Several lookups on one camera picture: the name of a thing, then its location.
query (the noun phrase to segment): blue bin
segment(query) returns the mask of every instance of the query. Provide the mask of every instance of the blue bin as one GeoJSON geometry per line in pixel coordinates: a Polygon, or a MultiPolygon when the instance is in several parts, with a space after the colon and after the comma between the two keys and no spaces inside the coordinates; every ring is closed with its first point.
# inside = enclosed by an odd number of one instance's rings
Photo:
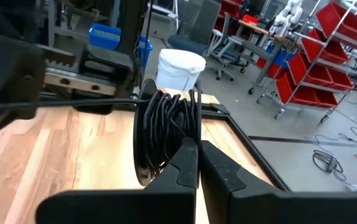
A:
{"type": "MultiPolygon", "coordinates": [[[[272,50],[274,50],[274,46],[270,45],[266,49],[266,52],[271,54],[272,50]]],[[[287,54],[288,54],[287,52],[284,52],[283,50],[279,50],[277,56],[274,58],[274,61],[273,61],[274,64],[277,64],[279,66],[284,61],[287,54]]],[[[294,57],[295,57],[295,55],[289,54],[289,56],[286,58],[286,60],[289,61],[294,57]]],[[[288,69],[288,63],[283,63],[282,68],[288,69]]]]}
{"type": "MultiPolygon", "coordinates": [[[[116,27],[104,26],[101,24],[94,23],[90,30],[90,45],[101,47],[103,49],[115,50],[121,39],[121,29],[116,27]]],[[[145,65],[147,66],[149,52],[152,50],[151,42],[148,40],[147,47],[145,46],[146,37],[144,35],[140,38],[140,58],[141,63],[144,61],[145,57],[145,65]]]]}

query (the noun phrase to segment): gray chair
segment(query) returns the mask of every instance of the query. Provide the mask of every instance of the gray chair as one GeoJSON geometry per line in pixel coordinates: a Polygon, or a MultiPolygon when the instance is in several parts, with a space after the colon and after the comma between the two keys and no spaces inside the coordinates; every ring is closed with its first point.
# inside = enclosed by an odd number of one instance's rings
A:
{"type": "MultiPolygon", "coordinates": [[[[190,15],[197,15],[195,21],[193,16],[180,16],[181,23],[178,34],[170,36],[168,43],[176,49],[187,50],[203,57],[211,56],[215,58],[217,62],[208,62],[206,67],[216,69],[217,80],[220,80],[222,73],[225,73],[233,81],[234,75],[226,67],[229,63],[239,62],[241,54],[234,50],[226,49],[223,43],[227,39],[228,26],[230,24],[230,15],[228,13],[225,13],[222,32],[214,29],[220,7],[221,4],[218,1],[203,0],[198,14],[188,12],[190,15]]],[[[196,10],[196,6],[187,6],[186,8],[190,11],[196,10]]]]}

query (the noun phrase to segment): coiled black cable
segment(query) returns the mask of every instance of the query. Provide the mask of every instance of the coiled black cable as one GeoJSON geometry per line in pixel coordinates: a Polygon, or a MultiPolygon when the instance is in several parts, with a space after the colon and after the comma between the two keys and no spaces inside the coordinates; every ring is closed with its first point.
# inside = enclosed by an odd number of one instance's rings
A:
{"type": "Polygon", "coordinates": [[[197,142],[198,107],[193,90],[190,101],[180,100],[180,95],[171,97],[157,90],[147,106],[142,126],[142,147],[151,177],[157,177],[182,145],[184,137],[197,142]]]}

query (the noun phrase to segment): gray floor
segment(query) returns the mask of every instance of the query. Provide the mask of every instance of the gray floor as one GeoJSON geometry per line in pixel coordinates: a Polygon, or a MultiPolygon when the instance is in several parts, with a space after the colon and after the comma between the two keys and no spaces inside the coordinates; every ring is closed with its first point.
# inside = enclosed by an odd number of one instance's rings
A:
{"type": "MultiPolygon", "coordinates": [[[[149,39],[154,49],[148,59],[145,78],[155,78],[158,54],[161,49],[165,48],[169,36],[164,30],[168,29],[169,24],[158,17],[151,22],[149,39]]],[[[66,38],[59,38],[57,45],[63,45],[65,50],[70,49],[77,54],[80,54],[78,49],[82,46],[81,43],[66,38]]],[[[248,89],[256,80],[259,69],[250,65],[244,75],[239,74],[238,68],[232,69],[238,74],[233,82],[224,76],[217,81],[212,70],[202,72],[200,74],[202,90],[206,94],[215,95],[220,103],[228,108],[232,117],[248,136],[304,139],[304,137],[313,138],[315,134],[323,134],[338,138],[338,133],[341,132],[357,140],[357,137],[350,131],[351,127],[357,127],[357,105],[343,101],[324,124],[319,124],[323,116],[323,113],[319,112],[299,113],[287,110],[279,120],[275,120],[274,115],[279,107],[273,101],[265,98],[260,105],[256,104],[256,99],[262,93],[261,88],[258,88],[255,94],[248,95],[248,89]]],[[[346,100],[357,102],[357,92],[351,92],[346,100]]],[[[345,140],[336,142],[351,143],[345,140]]],[[[269,141],[255,141],[254,143],[292,190],[346,191],[344,185],[332,174],[324,174],[313,164],[313,150],[318,149],[318,146],[269,141]]],[[[337,157],[344,168],[348,182],[357,184],[357,158],[354,156],[357,154],[357,147],[324,146],[324,149],[331,151],[337,157]]]]}

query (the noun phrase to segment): red bin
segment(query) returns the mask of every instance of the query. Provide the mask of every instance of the red bin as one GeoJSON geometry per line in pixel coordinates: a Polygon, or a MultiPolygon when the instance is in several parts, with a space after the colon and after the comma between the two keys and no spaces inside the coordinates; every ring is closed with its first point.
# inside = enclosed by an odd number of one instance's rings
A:
{"type": "MultiPolygon", "coordinates": [[[[281,101],[283,103],[288,102],[289,97],[296,88],[290,75],[286,73],[284,76],[280,77],[277,80],[276,85],[281,101]]],[[[315,89],[307,86],[300,86],[290,102],[301,105],[315,106],[318,104],[318,101],[314,90],[315,89]]]]}
{"type": "MultiPolygon", "coordinates": [[[[266,60],[264,60],[263,58],[259,58],[259,60],[257,60],[257,65],[261,68],[264,68],[265,64],[266,64],[266,60]]],[[[270,68],[267,71],[267,74],[271,77],[274,78],[274,75],[276,74],[276,72],[279,69],[279,65],[272,63],[270,65],[270,68]]],[[[276,79],[282,77],[283,75],[285,75],[287,73],[287,70],[284,68],[281,68],[281,70],[279,71],[278,75],[276,76],[276,79]]]]}
{"type": "MultiPolygon", "coordinates": [[[[296,56],[289,61],[289,69],[293,74],[296,85],[302,80],[310,66],[310,62],[308,62],[306,55],[302,52],[297,53],[296,56]]],[[[328,86],[333,83],[328,70],[321,65],[314,65],[304,81],[321,86],[328,86]]]]}
{"type": "MultiPolygon", "coordinates": [[[[327,4],[317,12],[317,19],[321,24],[325,37],[329,37],[339,24],[341,18],[345,15],[347,9],[335,3],[327,4]]],[[[357,17],[350,12],[345,20],[340,24],[338,32],[357,40],[357,17]]]]}
{"type": "Polygon", "coordinates": [[[315,90],[315,95],[317,96],[317,106],[319,107],[330,109],[338,106],[338,102],[332,92],[315,90]]]}
{"type": "MultiPolygon", "coordinates": [[[[326,42],[327,39],[323,36],[322,31],[314,28],[308,34],[309,37],[326,42]]],[[[323,48],[322,44],[315,41],[302,38],[302,43],[304,45],[304,50],[308,56],[308,59],[312,62],[316,59],[318,53],[323,48]]],[[[341,64],[348,61],[347,54],[342,49],[341,45],[335,41],[329,41],[328,46],[322,50],[320,58],[327,60],[332,63],[341,64]]]]}
{"type": "Polygon", "coordinates": [[[328,72],[333,81],[333,83],[330,85],[331,88],[341,91],[353,89],[353,84],[351,83],[347,74],[330,68],[328,68],[328,72]]]}

